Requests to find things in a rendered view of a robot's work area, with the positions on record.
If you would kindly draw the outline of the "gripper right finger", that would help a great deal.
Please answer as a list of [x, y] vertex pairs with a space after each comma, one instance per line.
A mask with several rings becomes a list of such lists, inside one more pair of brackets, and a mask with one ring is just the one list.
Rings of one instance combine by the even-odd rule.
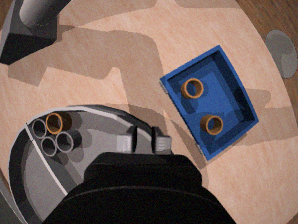
[[152, 126], [151, 147], [152, 153], [171, 154], [171, 136], [164, 135], [158, 126]]

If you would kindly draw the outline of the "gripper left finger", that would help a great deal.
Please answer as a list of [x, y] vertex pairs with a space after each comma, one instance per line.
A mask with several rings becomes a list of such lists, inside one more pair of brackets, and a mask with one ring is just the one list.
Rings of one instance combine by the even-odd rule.
[[137, 146], [137, 126], [130, 126], [125, 134], [117, 135], [117, 153], [135, 153]]

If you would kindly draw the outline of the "blue tray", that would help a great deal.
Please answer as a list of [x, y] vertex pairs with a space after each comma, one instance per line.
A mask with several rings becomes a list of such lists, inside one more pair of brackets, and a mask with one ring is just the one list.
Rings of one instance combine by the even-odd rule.
[[[203, 94], [198, 98], [186, 99], [180, 88], [191, 78], [200, 80]], [[195, 145], [200, 154], [204, 154], [207, 161], [259, 122], [239, 76], [220, 45], [161, 77], [159, 84], [165, 94], [169, 93], [184, 123], [191, 130], [192, 137], [196, 139]], [[200, 120], [205, 115], [222, 119], [223, 128], [220, 133], [212, 135], [201, 129]]]

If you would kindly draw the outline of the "bronze ring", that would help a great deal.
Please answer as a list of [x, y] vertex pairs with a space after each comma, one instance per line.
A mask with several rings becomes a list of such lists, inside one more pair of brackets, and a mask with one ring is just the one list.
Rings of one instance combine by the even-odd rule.
[[[214, 126], [211, 130], [208, 130], [207, 125], [208, 125], [208, 122], [211, 118], [213, 118], [213, 120], [214, 120]], [[219, 116], [205, 115], [200, 120], [200, 127], [204, 132], [207, 132], [207, 133], [212, 134], [212, 135], [216, 135], [216, 134], [221, 132], [221, 130], [223, 128], [223, 121]]]
[[[60, 118], [60, 121], [61, 121], [61, 127], [59, 127], [58, 125], [58, 117]], [[46, 118], [46, 127], [48, 131], [52, 134], [58, 134], [62, 131], [68, 130], [71, 128], [71, 126], [72, 126], [71, 116], [66, 112], [50, 113]]]
[[[195, 86], [196, 93], [195, 93], [194, 96], [191, 96], [191, 95], [188, 94], [188, 92], [186, 90], [187, 83], [191, 83]], [[203, 93], [203, 85], [198, 79], [191, 78], [191, 79], [187, 80], [186, 82], [184, 82], [181, 85], [180, 91], [181, 91], [182, 96], [186, 99], [197, 98], [197, 97], [201, 96], [201, 94]]]

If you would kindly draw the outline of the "grey metal ring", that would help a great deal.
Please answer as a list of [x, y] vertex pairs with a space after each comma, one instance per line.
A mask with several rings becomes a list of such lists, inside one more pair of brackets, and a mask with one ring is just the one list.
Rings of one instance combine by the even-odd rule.
[[[45, 125], [45, 127], [44, 127]], [[32, 130], [34, 135], [39, 138], [39, 139], [43, 139], [46, 136], [50, 136], [53, 135], [52, 133], [50, 133], [46, 127], [46, 118], [39, 118], [36, 119], [33, 124], [32, 124]]]
[[[72, 146], [67, 141], [67, 135], [70, 137], [72, 141]], [[69, 129], [58, 133], [56, 136], [55, 142], [56, 142], [57, 148], [61, 152], [68, 153], [80, 146], [82, 142], [82, 136], [78, 130]]]
[[[42, 148], [42, 151], [47, 155], [47, 156], [54, 156], [58, 153], [60, 153], [61, 151], [57, 148], [56, 146], [56, 142], [55, 142], [55, 139], [56, 139], [56, 136], [57, 134], [53, 134], [53, 135], [50, 135], [50, 136], [46, 136], [42, 139], [41, 141], [41, 148]], [[53, 145], [53, 142], [55, 144], [55, 147]]]

